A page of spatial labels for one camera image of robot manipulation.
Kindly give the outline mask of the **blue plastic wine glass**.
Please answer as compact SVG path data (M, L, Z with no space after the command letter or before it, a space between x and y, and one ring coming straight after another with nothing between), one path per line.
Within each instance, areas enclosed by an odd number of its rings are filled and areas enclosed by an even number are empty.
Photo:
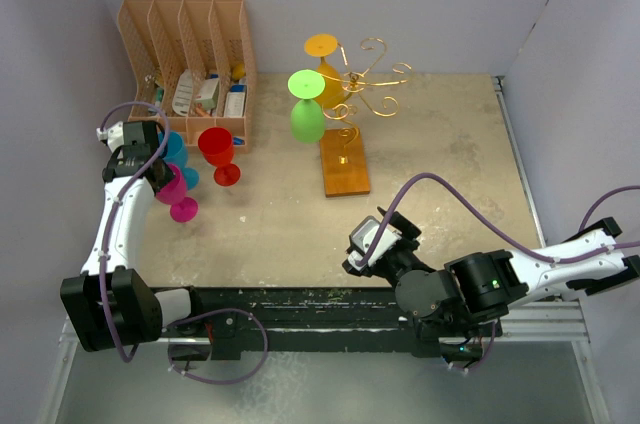
M175 131L169 133L168 142L161 154L167 164L177 166L185 179L187 190L193 190L199 183L199 173L188 166L189 154L184 139Z

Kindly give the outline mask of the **pink plastic wine glass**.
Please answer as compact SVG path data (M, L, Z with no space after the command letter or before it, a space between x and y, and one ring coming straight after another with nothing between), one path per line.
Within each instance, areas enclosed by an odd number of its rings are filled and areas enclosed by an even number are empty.
M169 206L171 218L178 223L186 223L192 220L198 213L198 203L187 196L187 182L181 169L174 165L168 165L173 173L173 178L155 195L161 203Z

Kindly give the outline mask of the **red plastic wine glass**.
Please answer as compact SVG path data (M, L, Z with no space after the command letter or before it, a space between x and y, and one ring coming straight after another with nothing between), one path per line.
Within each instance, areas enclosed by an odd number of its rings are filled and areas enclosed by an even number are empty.
M213 179L219 186L230 187L239 181L241 170L233 163L233 137L228 130L222 127L205 130L198 138L198 149L215 168Z

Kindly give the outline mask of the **green plastic wine glass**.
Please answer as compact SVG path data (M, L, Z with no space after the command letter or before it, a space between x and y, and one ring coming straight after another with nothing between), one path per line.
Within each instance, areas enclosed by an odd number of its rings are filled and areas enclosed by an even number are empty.
M299 70L288 79L288 90L298 99L290 113L290 127L300 142L315 143L324 136L325 116L315 100L324 89L324 78L311 69Z

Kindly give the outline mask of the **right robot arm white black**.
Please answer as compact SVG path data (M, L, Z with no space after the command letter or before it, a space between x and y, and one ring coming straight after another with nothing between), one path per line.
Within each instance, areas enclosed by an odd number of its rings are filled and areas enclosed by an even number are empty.
M575 291L599 294L638 279L639 258L617 248L619 233L606 218L536 258L514 249L478 252L436 270L415 254L419 228L394 213L387 228L369 216L351 232L342 266L354 276L385 279L420 341L473 338L495 331L513 307Z

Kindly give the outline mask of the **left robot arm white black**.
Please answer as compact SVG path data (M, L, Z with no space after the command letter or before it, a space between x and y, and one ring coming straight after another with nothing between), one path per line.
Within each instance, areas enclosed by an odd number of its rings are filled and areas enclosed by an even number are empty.
M155 201L178 223L199 207L181 169L154 154L161 132L152 121L119 122L99 131L111 151L103 169L104 208L93 248L60 297L88 352L157 340L168 325L184 336L202 331L206 313L190 288L153 291L137 271L146 216Z

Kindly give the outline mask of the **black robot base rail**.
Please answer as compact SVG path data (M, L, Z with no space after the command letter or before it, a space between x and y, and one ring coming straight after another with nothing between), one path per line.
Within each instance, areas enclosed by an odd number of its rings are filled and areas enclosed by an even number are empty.
M182 289L184 316L154 310L153 326L124 345L162 335L184 344L203 338L213 359L237 359L244 351L409 353L478 361L481 337L501 334L508 308L474 306L472 299L419 291L409 297L391 288Z

